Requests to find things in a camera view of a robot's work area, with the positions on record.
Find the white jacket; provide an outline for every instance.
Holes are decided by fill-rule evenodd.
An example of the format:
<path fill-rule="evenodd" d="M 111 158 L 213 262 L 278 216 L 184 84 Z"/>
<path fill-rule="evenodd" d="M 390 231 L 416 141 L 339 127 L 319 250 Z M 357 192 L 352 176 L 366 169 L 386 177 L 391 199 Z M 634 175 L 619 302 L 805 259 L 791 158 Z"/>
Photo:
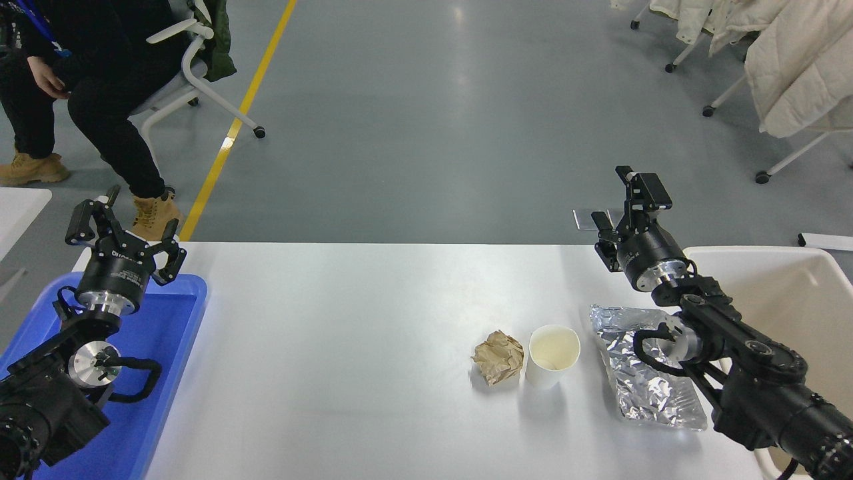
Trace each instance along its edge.
<path fill-rule="evenodd" d="M 745 69 L 760 131 L 853 129 L 853 2 L 789 2 L 746 52 Z"/>
<path fill-rule="evenodd" d="M 676 38 L 685 44 L 693 44 L 699 38 L 703 28 L 711 33 L 714 32 L 714 25 L 718 23 L 719 15 L 715 8 L 718 4 L 727 1 L 729 0 L 652 0 L 648 7 L 654 12 L 678 20 Z M 621 10 L 631 2 L 633 0 L 610 0 L 610 6 Z"/>
<path fill-rule="evenodd" d="M 714 15 L 714 38 L 709 56 L 726 44 L 738 42 L 749 32 L 761 32 L 773 23 L 790 0 L 725 0 L 719 6 L 721 13 Z"/>

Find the black pants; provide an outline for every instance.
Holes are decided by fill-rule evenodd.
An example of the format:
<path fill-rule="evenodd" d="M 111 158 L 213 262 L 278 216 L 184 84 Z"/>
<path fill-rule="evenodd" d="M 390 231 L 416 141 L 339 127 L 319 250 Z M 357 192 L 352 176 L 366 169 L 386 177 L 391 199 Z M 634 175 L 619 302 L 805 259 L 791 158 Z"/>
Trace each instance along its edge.
<path fill-rule="evenodd" d="M 152 49 L 135 59 L 128 72 L 101 79 L 84 77 L 69 85 L 68 113 L 135 196 L 162 195 L 165 185 L 151 151 L 128 119 L 131 112 L 180 70 L 180 44 Z M 51 63 L 53 59 L 44 59 Z M 15 147 L 33 158 L 54 148 L 55 99 L 36 85 L 20 51 L 0 60 L 0 102 L 15 131 Z"/>

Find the floor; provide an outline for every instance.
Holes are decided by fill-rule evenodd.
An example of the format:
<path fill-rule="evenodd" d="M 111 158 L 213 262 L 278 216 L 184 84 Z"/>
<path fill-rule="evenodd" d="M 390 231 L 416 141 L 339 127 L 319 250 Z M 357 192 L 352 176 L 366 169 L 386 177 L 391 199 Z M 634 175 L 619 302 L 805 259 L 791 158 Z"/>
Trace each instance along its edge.
<path fill-rule="evenodd" d="M 239 73 L 215 84 L 224 97 L 246 95 L 286 5 L 229 2 Z M 676 25 L 648 15 L 632 31 L 635 13 L 607 0 L 299 1 L 249 112 L 268 136 L 243 129 L 190 239 L 591 244 L 572 210 L 618 208 L 617 165 L 660 175 L 675 203 L 660 222 L 682 247 L 851 234 L 853 137 L 831 136 L 755 184 L 815 134 L 759 133 L 748 91 L 703 118 L 742 73 L 744 48 L 711 59 L 697 49 L 667 74 L 684 46 Z M 120 181 L 64 106 L 56 112 L 73 176 L 50 186 L 53 199 L 0 263 L 27 271 L 0 303 L 0 346 L 79 256 L 63 243 L 73 206 Z M 154 128 L 184 212 L 232 120 L 202 99 Z M 5 118 L 0 149 L 12 151 Z M 129 226 L 126 190 L 116 211 Z M 853 278 L 853 254 L 833 255 Z"/>

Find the tan boot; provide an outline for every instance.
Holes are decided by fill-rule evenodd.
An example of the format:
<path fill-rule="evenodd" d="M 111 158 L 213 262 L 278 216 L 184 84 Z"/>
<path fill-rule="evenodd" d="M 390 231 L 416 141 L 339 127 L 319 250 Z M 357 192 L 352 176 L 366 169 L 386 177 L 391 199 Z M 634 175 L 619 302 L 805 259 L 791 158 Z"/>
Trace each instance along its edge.
<path fill-rule="evenodd" d="M 163 196 L 155 198 L 133 196 L 133 203 L 136 205 L 136 218 L 131 233 L 149 242 L 163 239 L 165 224 L 169 220 L 177 219 L 183 223 L 183 214 L 175 205 L 175 191 L 171 187 L 165 188 Z"/>
<path fill-rule="evenodd" d="M 15 152 L 15 159 L 8 165 L 0 165 L 0 184 L 14 187 L 30 182 L 47 182 L 49 184 L 67 179 L 70 172 L 59 160 L 57 154 L 36 160 L 28 154 Z"/>

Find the white table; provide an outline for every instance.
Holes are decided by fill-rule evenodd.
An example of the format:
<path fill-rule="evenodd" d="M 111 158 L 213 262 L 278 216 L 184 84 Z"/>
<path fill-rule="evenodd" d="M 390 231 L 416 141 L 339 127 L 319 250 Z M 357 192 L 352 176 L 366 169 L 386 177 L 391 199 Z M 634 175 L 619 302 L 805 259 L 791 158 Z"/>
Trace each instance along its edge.
<path fill-rule="evenodd" d="M 0 187 L 0 260 L 50 200 L 50 190 Z"/>
<path fill-rule="evenodd" d="M 148 479 L 761 478 L 712 430 L 618 418 L 589 305 L 653 304 L 591 246 L 184 246 L 209 300 Z M 474 346 L 551 323 L 582 338 L 558 387 L 485 384 Z"/>

